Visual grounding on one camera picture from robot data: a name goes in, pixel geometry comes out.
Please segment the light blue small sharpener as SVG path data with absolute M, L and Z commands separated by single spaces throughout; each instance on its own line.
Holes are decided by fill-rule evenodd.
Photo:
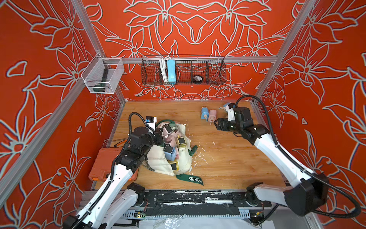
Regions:
M 170 145 L 164 146 L 164 154 L 165 158 L 170 161 L 174 161 L 177 156 L 177 149 L 175 147 L 172 147 Z

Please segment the yellow white pencil sharpener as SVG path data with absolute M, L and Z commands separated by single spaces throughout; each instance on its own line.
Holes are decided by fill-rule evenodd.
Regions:
M 168 163 L 170 164 L 173 171 L 178 171 L 179 170 L 179 163 L 178 163 L 177 160 L 174 160 L 174 161 L 168 160 Z

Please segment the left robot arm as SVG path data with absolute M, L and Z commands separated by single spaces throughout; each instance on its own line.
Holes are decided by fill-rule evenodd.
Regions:
M 113 159 L 111 172 L 97 193 L 75 215 L 63 222 L 64 229 L 110 229 L 132 206 L 145 202 L 145 188 L 131 183 L 119 192 L 145 160 L 154 146 L 163 144 L 155 130 L 156 117 L 132 112 L 128 117 L 129 134 L 120 153 Z

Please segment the white canvas tote bag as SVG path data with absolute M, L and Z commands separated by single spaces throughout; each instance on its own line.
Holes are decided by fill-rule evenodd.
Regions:
M 169 119 L 158 122 L 153 116 L 147 116 L 145 122 L 162 137 L 163 142 L 151 148 L 143 166 L 152 172 L 203 185 L 200 177 L 188 174 L 193 168 L 193 155 L 198 146 L 192 145 L 186 136 L 186 125 Z

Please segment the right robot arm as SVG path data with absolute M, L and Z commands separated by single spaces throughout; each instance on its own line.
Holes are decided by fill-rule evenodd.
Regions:
M 254 124 L 251 112 L 247 107 L 240 107 L 242 96 L 235 103 L 224 105 L 227 118 L 217 118 L 214 125 L 217 130 L 232 132 L 236 137 L 247 140 L 263 152 L 285 176 L 290 186 L 287 188 L 270 186 L 261 182 L 254 183 L 246 189 L 246 202 L 250 206 L 257 206 L 263 201 L 288 207 L 298 216 L 315 213 L 327 217 L 349 219 L 359 216 L 362 212 L 360 204 L 349 194 L 333 186 L 329 178 L 321 173 L 317 174 L 299 162 L 281 144 L 278 143 L 273 132 L 273 127 L 268 110 L 261 99 L 254 95 L 247 95 L 261 104 L 268 126 Z M 333 190 L 346 197 L 355 206 L 350 213 L 335 214 L 318 211 L 318 208 L 327 202 L 328 191 Z

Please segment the blue pencil sharpener pink cap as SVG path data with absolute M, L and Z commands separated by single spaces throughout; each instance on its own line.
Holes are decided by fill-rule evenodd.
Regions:
M 201 119 L 208 122 L 209 110 L 206 106 L 201 108 Z

